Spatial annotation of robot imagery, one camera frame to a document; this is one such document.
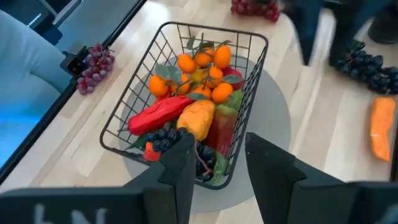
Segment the white cloth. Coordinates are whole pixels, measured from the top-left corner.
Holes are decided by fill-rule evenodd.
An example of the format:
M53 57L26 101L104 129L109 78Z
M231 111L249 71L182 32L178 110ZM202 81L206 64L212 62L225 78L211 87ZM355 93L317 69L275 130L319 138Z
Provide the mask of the white cloth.
M40 119L69 84L65 56L3 11L0 54L0 120Z

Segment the wooden countertop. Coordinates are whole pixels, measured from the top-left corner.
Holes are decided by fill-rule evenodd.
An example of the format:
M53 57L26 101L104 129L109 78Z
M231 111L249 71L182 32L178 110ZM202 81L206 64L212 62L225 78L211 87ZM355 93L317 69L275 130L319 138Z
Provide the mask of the wooden countertop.
M292 128L289 151L341 180L388 180L391 165L376 159L369 145L369 114L377 95L338 75L327 65L335 25L331 13L325 11L320 16L312 64L304 67L292 24L286 16L271 24L261 17L231 15L230 6L230 0L147 1L111 46L116 56L112 74L93 94L81 96L76 92L69 99L0 190L118 186L132 179L122 157L101 147L100 132L151 38L166 21L246 30L266 36L270 46L264 69L278 83L289 106ZM366 50L382 54L386 66L398 66L393 61L397 47L371 42L366 35L368 26L358 34L358 39L367 43ZM256 200L252 198L227 210L193 215L192 223L262 222Z

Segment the wire basket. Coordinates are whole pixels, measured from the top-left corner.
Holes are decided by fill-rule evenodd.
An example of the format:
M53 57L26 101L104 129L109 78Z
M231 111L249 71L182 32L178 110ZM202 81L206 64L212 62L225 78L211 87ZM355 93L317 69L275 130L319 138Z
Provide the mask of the wire basket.
M186 48L188 40L193 36L200 37L201 33L204 33L204 41L213 41L215 44L222 43L224 40L231 41L228 44L232 53L231 66L239 70L245 79L242 87L243 101L234 125L233 141L226 157L228 166L224 172L225 177L219 185L210 185L196 180L198 185L218 190L226 187L231 181L244 138L268 48L268 40L262 35L181 22L162 24L106 122L101 132L100 143L107 150L148 166L151 164L151 162L143 159L144 151L142 149L125 150L136 141L138 136L129 134L128 131L119 132L118 130L127 127L127 121L131 116L140 113L154 103L155 96L149 92L148 82L149 77L154 74L155 65L158 63L176 65L179 54L190 54L190 51ZM195 39L194 45L199 44L200 41L199 38ZM249 62L253 64L251 68L248 67Z

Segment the red grapes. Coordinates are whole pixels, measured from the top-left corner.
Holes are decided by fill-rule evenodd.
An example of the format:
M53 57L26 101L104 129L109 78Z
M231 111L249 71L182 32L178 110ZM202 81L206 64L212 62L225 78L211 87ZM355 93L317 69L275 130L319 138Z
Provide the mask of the red grapes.
M276 3L265 5L248 0L232 0L231 3L231 12L239 15L264 16L264 18L271 22L277 22L280 16L278 5Z
M111 72L114 56L110 49L104 49L100 44L95 44L88 49L85 62L89 66L81 73L77 80L77 90L80 94L86 95L94 92L95 86Z

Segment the yellow pepper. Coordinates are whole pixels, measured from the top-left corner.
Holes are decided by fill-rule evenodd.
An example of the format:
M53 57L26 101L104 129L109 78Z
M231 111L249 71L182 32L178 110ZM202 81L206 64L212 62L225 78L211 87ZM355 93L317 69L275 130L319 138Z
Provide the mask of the yellow pepper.
M198 100L188 105L177 121L177 128L186 128L202 141L207 137L213 121L216 105L210 100Z

